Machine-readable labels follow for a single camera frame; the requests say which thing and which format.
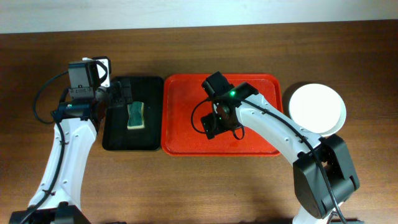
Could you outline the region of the white plate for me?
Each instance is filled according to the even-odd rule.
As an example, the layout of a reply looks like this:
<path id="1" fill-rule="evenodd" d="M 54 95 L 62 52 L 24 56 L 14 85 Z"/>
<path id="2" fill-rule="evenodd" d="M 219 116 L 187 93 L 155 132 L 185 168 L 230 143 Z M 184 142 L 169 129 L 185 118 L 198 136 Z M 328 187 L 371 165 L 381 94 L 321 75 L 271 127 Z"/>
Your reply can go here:
<path id="1" fill-rule="evenodd" d="M 342 97 L 334 89 L 319 83 L 309 83 L 292 93 L 288 112 L 299 126 L 320 134 L 328 129 L 332 113 L 340 109 L 341 101 Z"/>

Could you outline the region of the light blue plate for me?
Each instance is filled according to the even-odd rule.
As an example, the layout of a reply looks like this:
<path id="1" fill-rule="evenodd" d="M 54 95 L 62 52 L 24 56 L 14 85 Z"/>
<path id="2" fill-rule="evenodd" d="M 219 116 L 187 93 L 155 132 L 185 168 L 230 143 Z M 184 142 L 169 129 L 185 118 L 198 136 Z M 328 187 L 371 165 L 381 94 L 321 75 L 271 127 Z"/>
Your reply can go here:
<path id="1" fill-rule="evenodd" d="M 327 130 L 320 133 L 321 136 L 323 137 L 328 137 L 331 136 L 332 134 L 336 134 L 345 124 L 346 117 L 347 117 L 347 111 L 346 111 L 346 105 L 343 101 L 340 102 L 340 109 L 339 110 L 334 110 L 332 113 L 332 120 L 331 122 L 328 123 Z"/>

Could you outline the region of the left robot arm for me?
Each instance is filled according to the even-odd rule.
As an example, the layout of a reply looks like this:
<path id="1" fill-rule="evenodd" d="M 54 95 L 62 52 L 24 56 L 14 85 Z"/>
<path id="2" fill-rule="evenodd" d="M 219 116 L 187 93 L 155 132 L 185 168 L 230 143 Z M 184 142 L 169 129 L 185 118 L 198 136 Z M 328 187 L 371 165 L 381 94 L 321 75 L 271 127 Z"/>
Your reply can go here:
<path id="1" fill-rule="evenodd" d="M 108 108 L 124 102 L 112 82 L 107 56 L 71 62 L 66 87 L 51 111 L 54 139 L 40 185 L 26 210 L 12 212 L 10 223 L 88 223 L 81 210 L 81 187 L 88 154 Z"/>

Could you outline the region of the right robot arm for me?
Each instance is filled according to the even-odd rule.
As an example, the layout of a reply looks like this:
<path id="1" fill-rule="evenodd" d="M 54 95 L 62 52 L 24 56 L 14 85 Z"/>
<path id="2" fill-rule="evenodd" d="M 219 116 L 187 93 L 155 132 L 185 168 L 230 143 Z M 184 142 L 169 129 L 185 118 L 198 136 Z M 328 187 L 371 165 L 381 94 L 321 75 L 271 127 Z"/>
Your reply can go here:
<path id="1" fill-rule="evenodd" d="M 276 148 L 293 168 L 295 196 L 301 204 L 293 223 L 348 223 L 341 204 L 359 189 L 351 155 L 342 138 L 323 138 L 275 109 L 248 83 L 204 81 L 211 113 L 201 118 L 208 139 L 251 129 Z"/>

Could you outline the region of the green and yellow sponge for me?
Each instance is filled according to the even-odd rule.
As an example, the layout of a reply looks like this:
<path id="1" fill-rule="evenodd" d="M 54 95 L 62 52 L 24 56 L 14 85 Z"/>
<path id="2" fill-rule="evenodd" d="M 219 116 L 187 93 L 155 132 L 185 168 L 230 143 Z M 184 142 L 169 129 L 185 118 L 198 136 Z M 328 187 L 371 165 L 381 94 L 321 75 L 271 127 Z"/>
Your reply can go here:
<path id="1" fill-rule="evenodd" d="M 129 116 L 127 121 L 128 130 L 144 129 L 144 103 L 133 101 L 131 104 L 128 104 L 127 112 Z"/>

